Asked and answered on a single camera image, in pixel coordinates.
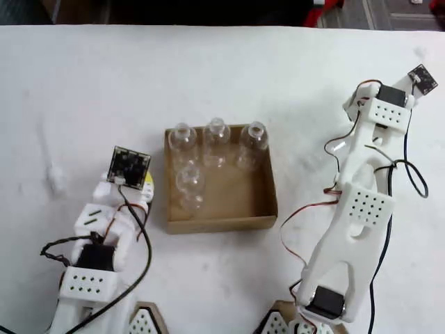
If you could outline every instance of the open cardboard box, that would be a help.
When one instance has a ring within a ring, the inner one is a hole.
[[[277,196],[273,181],[270,152],[267,149],[259,170],[247,172],[235,164],[241,130],[245,125],[230,125],[231,138],[227,163],[221,168],[204,171],[206,187],[204,204],[194,215],[182,209],[175,186],[172,155],[165,131],[165,190],[167,194],[167,231],[169,233],[223,232],[271,228],[277,219]],[[196,127],[200,158],[202,158],[202,130]]]

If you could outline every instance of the white table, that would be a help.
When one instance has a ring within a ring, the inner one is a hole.
[[[422,200],[396,173],[389,252],[375,283],[375,333],[433,333],[445,300],[443,99],[445,34],[299,28],[144,26],[0,27],[0,324],[42,333],[54,315],[63,266],[39,256],[73,235],[114,145],[153,155],[156,197],[149,220],[154,260],[138,293],[155,302],[170,332],[251,333],[300,277],[278,227],[293,210],[329,197],[334,162],[322,143],[348,127],[341,104],[364,79],[398,81],[424,63],[439,82],[414,110],[409,158],[428,180]],[[168,235],[163,130],[261,120],[270,132],[279,203],[270,230]],[[38,123],[52,159],[70,178],[66,198],[45,186]],[[311,209],[286,229],[307,259],[330,209]],[[69,254],[72,245],[60,247]],[[131,282],[145,263],[132,250]],[[365,333],[365,300],[351,333]]]

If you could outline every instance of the circuit board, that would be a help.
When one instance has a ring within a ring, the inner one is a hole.
[[[148,154],[115,146],[107,181],[114,183],[115,177],[123,177],[124,186],[142,190],[150,160]]]
[[[423,95],[427,95],[430,91],[438,86],[437,82],[433,79],[433,77],[431,76],[429,71],[427,71],[425,66],[423,66],[423,64],[420,64],[419,66],[414,68],[413,71],[408,73],[408,75],[413,81],[415,76],[420,79],[420,82],[416,82],[416,86]]]

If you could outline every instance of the plastic bottle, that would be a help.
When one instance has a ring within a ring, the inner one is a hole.
[[[176,175],[176,187],[182,194],[181,206],[196,212],[204,203],[205,177],[195,164],[188,164]]]
[[[177,173],[188,164],[198,160],[196,131],[186,123],[179,123],[168,134],[168,145],[172,152],[173,170]]]
[[[204,128],[204,165],[221,167],[227,160],[230,128],[221,118],[214,118]]]
[[[268,147],[268,135],[263,123],[253,122],[241,131],[236,164],[244,170],[256,170]]]

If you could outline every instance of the yellow label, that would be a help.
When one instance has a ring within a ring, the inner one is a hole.
[[[153,184],[152,174],[147,170],[147,174],[145,175],[145,183]]]

